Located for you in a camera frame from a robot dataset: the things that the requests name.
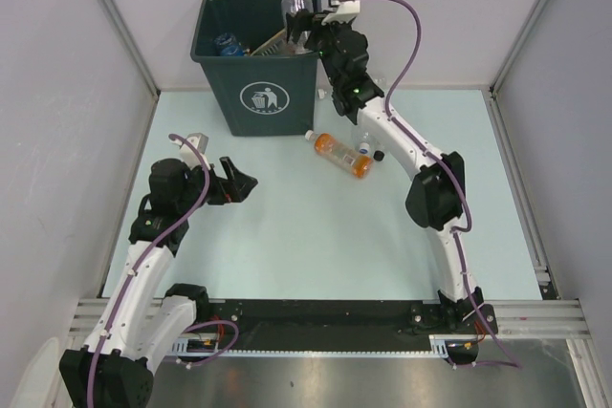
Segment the clear cup silver base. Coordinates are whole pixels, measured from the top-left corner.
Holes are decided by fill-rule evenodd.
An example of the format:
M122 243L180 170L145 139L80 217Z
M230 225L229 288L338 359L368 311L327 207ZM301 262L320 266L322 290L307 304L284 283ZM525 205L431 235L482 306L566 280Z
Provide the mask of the clear cup silver base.
M296 16L300 11L316 11L316 0L281 0L281 13L284 19Z

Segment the large clear bottle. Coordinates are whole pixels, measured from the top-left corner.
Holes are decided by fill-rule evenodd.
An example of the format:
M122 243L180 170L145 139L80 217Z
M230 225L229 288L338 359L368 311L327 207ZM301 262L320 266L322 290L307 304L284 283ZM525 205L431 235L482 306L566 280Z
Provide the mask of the large clear bottle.
M306 42L309 35L309 31L300 34L287 34L286 30L280 31L250 52L250 56L271 57L307 54L309 50L306 48Z

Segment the blue label water bottle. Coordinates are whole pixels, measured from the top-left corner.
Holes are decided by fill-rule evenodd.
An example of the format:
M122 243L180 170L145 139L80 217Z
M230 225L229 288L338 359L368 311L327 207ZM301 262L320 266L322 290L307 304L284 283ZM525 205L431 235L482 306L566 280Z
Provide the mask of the blue label water bottle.
M244 49L233 33L222 33L214 39L213 43L220 56L243 56L245 54Z

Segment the orange tea bottle white cap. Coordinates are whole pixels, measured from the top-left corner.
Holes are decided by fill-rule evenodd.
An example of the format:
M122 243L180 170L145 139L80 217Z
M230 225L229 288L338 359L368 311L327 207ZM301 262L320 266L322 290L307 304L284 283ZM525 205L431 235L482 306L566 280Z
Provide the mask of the orange tea bottle white cap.
M314 146L314 150L319 156L357 179L364 179L371 170L372 159L330 134L319 134L313 130L308 130L304 138Z

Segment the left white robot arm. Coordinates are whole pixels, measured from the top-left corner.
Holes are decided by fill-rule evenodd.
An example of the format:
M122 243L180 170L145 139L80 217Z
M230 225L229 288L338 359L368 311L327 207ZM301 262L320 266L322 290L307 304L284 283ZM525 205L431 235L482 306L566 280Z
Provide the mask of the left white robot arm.
M258 184L230 158L220 162L222 177L205 160L152 164L119 283L81 348L66 350L59 361L75 407L144 407L160 364L181 334L213 328L222 337L237 326L214 314L205 287L184 283L171 286L153 319L146 318L188 232L189 216L204 204L241 203Z

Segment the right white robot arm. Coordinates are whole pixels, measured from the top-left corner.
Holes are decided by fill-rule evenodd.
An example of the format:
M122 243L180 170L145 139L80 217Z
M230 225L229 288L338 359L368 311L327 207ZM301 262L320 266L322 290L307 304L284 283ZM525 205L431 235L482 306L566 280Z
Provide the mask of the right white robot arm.
M431 145L391 106L366 70L368 42L351 20L330 11L289 13L286 39L302 41L318 55L338 114L372 135L409 177L405 209L431 244L443 325L453 333L491 333L494 315L470 273L461 241L472 226L462 156Z

